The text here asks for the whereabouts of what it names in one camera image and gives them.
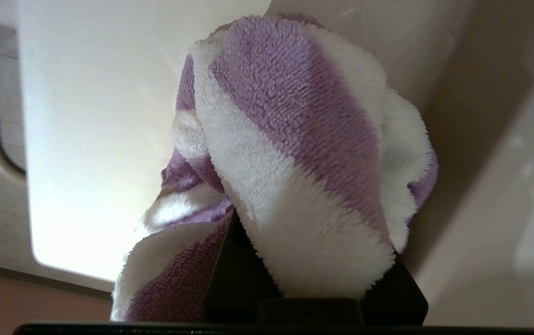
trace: towel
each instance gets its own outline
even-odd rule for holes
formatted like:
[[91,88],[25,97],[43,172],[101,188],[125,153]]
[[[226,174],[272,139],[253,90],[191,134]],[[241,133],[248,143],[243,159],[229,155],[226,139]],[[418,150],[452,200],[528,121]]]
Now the towel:
[[361,299],[436,180],[420,113],[380,63],[301,14],[244,17],[196,42],[175,109],[112,320],[202,322],[233,208],[285,297]]

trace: microfiber cloth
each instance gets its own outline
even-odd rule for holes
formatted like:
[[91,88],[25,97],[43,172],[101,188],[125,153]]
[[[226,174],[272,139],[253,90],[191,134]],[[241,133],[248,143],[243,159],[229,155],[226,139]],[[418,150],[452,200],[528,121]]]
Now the microfiber cloth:
[[245,17],[190,47],[172,133],[112,320],[203,322],[234,208],[285,297],[361,299],[437,176],[380,63],[303,15]]

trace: black holder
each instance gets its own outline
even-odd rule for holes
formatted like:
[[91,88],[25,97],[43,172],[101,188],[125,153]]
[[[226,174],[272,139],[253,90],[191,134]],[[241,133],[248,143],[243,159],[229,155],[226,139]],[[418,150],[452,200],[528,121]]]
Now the black holder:
[[428,302],[397,255],[362,301],[282,297],[246,236],[232,219],[205,298],[205,319],[222,324],[421,326]]

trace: purple and white striped towel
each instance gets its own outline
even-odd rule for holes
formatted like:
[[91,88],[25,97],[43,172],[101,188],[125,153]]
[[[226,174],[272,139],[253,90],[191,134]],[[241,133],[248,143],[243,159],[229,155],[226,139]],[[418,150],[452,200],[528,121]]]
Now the purple and white striped towel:
[[380,63],[302,15],[195,43],[172,132],[112,320],[202,322],[232,208],[286,297],[363,297],[437,176],[420,114]]

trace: fluffy fabric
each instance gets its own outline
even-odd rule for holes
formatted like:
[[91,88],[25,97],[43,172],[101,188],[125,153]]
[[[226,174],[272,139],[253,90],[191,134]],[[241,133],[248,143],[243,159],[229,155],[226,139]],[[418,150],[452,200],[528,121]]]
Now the fluffy fabric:
[[233,208],[284,296],[359,299],[436,180],[416,108],[370,53],[304,15],[245,17],[195,43],[175,113],[112,320],[202,322]]

